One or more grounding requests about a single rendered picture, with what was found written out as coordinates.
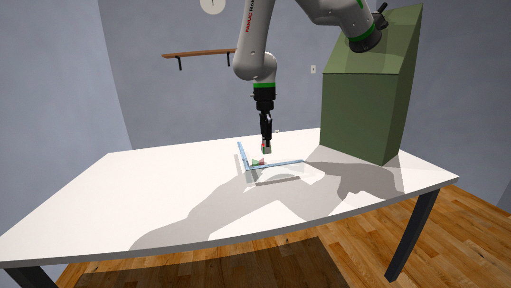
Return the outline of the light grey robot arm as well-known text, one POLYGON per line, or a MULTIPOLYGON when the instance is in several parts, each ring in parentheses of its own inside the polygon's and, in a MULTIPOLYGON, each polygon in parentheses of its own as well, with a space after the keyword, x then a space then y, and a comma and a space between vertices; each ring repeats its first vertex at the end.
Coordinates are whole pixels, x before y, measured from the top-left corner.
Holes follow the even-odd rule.
MULTIPOLYGON (((371 13, 366 0, 295 0, 316 25, 339 26, 355 53, 374 48, 381 40, 381 30, 388 21, 381 7, 371 13)), ((232 62, 234 73, 246 81, 253 80, 250 95, 258 102, 275 100, 277 61, 266 50, 266 41, 275 0, 245 0, 244 15, 237 48, 232 62)))

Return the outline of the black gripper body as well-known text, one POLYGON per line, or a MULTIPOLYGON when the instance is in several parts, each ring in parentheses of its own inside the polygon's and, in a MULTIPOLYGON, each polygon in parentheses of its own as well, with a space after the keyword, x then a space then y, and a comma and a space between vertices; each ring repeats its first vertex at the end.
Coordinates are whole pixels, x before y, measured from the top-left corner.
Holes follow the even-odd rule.
POLYGON ((256 109, 261 110, 261 113, 264 115, 264 123, 266 123, 266 114, 269 114, 270 117, 270 110, 274 109, 274 102, 256 102, 256 109))

